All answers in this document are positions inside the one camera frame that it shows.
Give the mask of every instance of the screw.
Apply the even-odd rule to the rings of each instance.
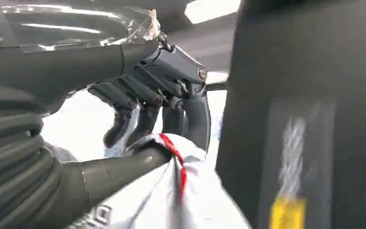
[[[199,68],[197,70],[197,77],[200,81],[205,81],[207,79],[207,70],[204,68]]]

